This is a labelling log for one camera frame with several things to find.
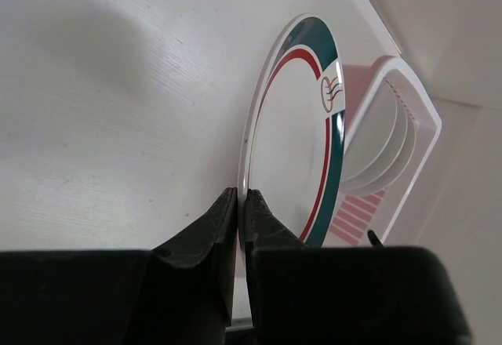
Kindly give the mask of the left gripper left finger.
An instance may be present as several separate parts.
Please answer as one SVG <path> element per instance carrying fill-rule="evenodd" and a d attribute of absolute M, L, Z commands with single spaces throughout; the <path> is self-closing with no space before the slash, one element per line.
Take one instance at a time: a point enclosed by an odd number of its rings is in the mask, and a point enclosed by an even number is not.
<path fill-rule="evenodd" d="M 1 254 L 4 344 L 222 344 L 237 191 L 151 250 Z"/>

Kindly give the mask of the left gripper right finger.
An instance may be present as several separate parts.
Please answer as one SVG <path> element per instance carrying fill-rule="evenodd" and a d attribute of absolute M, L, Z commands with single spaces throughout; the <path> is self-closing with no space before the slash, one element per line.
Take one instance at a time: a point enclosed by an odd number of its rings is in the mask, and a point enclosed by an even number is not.
<path fill-rule="evenodd" d="M 240 226 L 260 344 L 471 344 L 439 258 L 419 247 L 317 248 L 247 194 Z"/>

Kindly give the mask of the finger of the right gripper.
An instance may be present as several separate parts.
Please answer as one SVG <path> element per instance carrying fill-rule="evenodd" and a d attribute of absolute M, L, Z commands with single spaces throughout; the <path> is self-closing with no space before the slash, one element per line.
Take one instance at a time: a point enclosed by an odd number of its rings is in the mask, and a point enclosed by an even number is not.
<path fill-rule="evenodd" d="M 371 246 L 380 246 L 380 239 L 373 230 L 367 231 L 367 237 Z"/>

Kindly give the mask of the white plate teal red rim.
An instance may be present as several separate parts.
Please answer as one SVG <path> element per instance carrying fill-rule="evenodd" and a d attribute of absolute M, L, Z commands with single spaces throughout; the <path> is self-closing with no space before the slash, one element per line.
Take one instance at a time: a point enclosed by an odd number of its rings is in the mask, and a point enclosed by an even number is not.
<path fill-rule="evenodd" d="M 344 160 L 344 73 L 329 25 L 300 14 L 282 29 L 251 100 L 238 167 L 238 205 L 258 190 L 272 214 L 322 246 Z"/>

